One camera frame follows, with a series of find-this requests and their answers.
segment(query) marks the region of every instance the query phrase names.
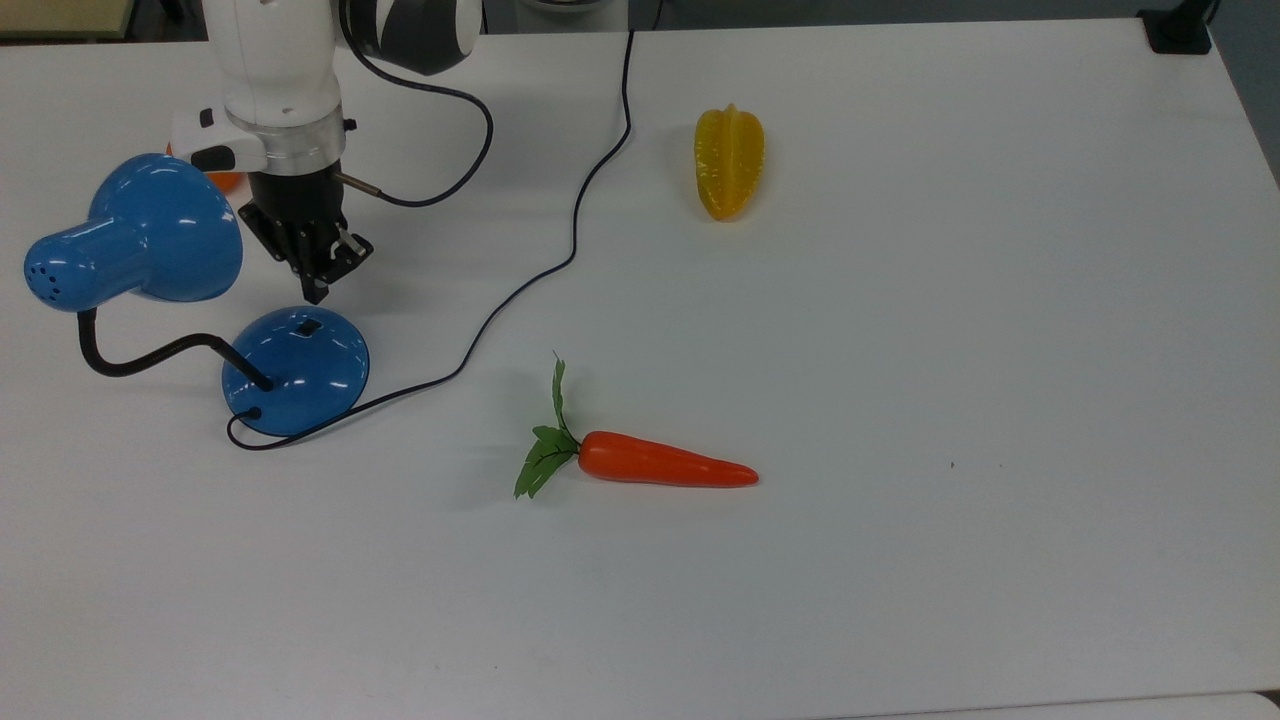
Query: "table surface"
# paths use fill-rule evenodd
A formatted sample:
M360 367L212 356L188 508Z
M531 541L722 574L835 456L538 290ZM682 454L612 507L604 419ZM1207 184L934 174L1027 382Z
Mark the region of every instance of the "table surface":
M0 37L124 37L134 0L5 0Z
M348 193L376 254L325 305L366 397L445 373L568 251L625 38L483 37L489 160L429 210ZM218 92L205 45L0 49L0 696L13 717L831 717L1280 685L1280 193L1216 53L1135 20L640 35L635 135L575 265L453 383L303 446L221 437L220 363L108 379L29 242ZM448 186L474 108L337 60L343 167ZM699 114L768 168L701 211ZM247 200L238 191L238 205ZM109 357L301 302L246 240ZM511 488L567 414L759 487Z
M892 717L897 720L1275 720L1280 717L1280 708L1257 694L1222 694Z

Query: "power cord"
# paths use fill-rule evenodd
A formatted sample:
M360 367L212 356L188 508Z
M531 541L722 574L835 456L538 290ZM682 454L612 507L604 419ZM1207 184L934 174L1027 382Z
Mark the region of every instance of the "power cord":
M342 26L343 26L343 35L348 35L349 31L346 27L346 20L342 22ZM349 37L348 37L347 42L348 42L348 45L352 49L355 49L355 44L351 42ZM595 165L591 167L591 170L589 173L586 173L586 178L582 181L582 184L577 190L577 197L573 200L572 223L570 225L571 229L570 229L570 252L568 252L568 258L566 258L564 260L561 260L556 265L552 265L550 268L548 268L548 269L538 273L532 278L525 281L525 283L521 284L520 287L517 287L511 295L508 295L506 300L503 300L502 302L499 302L498 306L494 307L492 313L489 313L489 316L485 318L484 323L480 324L480 329L476 331L475 337L471 340L471 345L467 347L467 351L462 356L462 361L458 363L457 368L454 368L451 373L448 373L445 375L435 378L434 380L428 380L425 383L419 383L419 384L408 386L408 387L404 387L404 388L401 388L401 389L397 389L397 391L393 391L393 392L388 392L387 395L383 395L380 397L370 400L369 402L364 402L364 404L356 405L351 410L347 410L346 413L342 413L342 414L339 414L339 415L337 415L337 416L334 416L334 418L332 418L329 420L325 420L324 423L320 423L317 425L312 425L312 427L310 427L310 428L307 428L307 429L305 429L302 432L294 433L294 434L292 434L289 437L278 439L275 442L264 443L264 445L250 445L247 442L243 442L239 438L237 438L236 433L233 432L237 421L241 421L241 420L244 420L244 419L252 420L252 419L262 416L261 410L259 410L257 407L252 407L250 410L246 410L244 413L238 413L238 414L233 415L232 419L227 421L227 437L233 443L236 443L237 447L241 447L243 450L275 450L278 447L284 447L287 445L293 445L294 442L298 442L302 438L314 436L315 433L319 433L320 430L324 430L325 428L335 425L335 424L338 424L338 423L340 423L340 421L343 421L343 420L346 420L348 418L352 418L352 416L358 415L361 413L365 413L367 410L372 410L374 407L378 407L379 405L384 405L384 404L390 402L393 400L404 397L407 395L413 395L413 393L421 392L424 389L429 389L429 388L433 388L433 387L436 387L436 386L442 386L442 384L452 380L453 378L458 377L462 373L462 370L467 366L467 364L471 361L471 356L475 354L476 346L480 345L480 338L484 337L485 331L488 331L489 325L493 324L494 318L497 318L499 313L502 313L503 310L506 310L506 307L508 305L511 305L517 297L520 297L521 293L524 293L526 290L529 290L534 283L536 283L538 281L540 281L540 279L543 279L543 278L545 278L548 275L553 275L553 274L563 270L564 268L567 268L573 261L575 258L577 258L577 219L579 219L580 211L582 209L582 199L586 196L586 190L588 190L588 187L590 187L591 179L595 178L595 174L600 172L600 168L603 168L605 164L608 164L608 161L612 160L613 156L617 155L620 150L622 150L622 145L626 143L627 138L631 137L631 101L627 97L627 78L628 78L628 76L631 73L631 46L634 44L635 44L635 31L632 29L632 31L630 31L627 33L627 49L626 49L626 54L622 58L622 117L626 120L626 127L622 131L622 137L620 137L618 141L616 143L613 143L613 147L611 147L609 151L605 152L604 156L602 156L595 163ZM356 56L360 58L358 50L353 50L353 51L357 53ZM370 67L370 63L367 61L367 59L364 60L364 63L365 63L366 67ZM381 70L378 70L375 74L379 74L379 77L387 77L387 74L381 73ZM485 150L488 150L488 147L489 147L489 143L486 141L485 142Z

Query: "toy carrot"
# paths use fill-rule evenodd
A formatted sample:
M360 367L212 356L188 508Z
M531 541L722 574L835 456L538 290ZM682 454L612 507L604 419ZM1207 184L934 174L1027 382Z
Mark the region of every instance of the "toy carrot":
M563 378L564 361L557 357L552 402L559 427L534 428L538 441L525 457L525 466L516 480L516 497L534 497L575 455L584 473L602 480L705 488L737 488L759 480L755 470L746 465L618 433L595 430L579 442L564 424Z

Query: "carrot leaf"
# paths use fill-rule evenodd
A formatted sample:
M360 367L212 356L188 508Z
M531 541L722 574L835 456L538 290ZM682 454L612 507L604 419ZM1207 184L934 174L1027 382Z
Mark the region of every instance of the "carrot leaf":
M539 425L534 428L538 438L525 457L525 466L516 479L516 497L534 497L547 480L577 454L577 442L559 428Z
M534 428L534 447L525 457L525 466L520 469L516 478L516 497L527 495L534 497L552 479L556 470L577 455L579 443L568 425L564 424L564 397L561 395L561 382L564 378L564 361L556 357L556 374L552 377L552 402L556 405L556 420L558 428L539 425Z
M556 374L552 375L552 404L556 406L556 420L561 425L561 430L577 445L577 438L573 433L568 432L568 425L564 424L564 396L561 393L561 383L564 380L564 361L556 356Z

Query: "lamp base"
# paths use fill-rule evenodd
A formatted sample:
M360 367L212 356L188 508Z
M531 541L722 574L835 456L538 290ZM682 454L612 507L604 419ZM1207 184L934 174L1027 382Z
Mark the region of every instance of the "lamp base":
M271 379L262 391L243 373L223 365L223 396L232 413L257 407L243 418L250 428L287 437L349 410L369 379L369 347L346 318L323 307L285 307L269 313L232 343Z

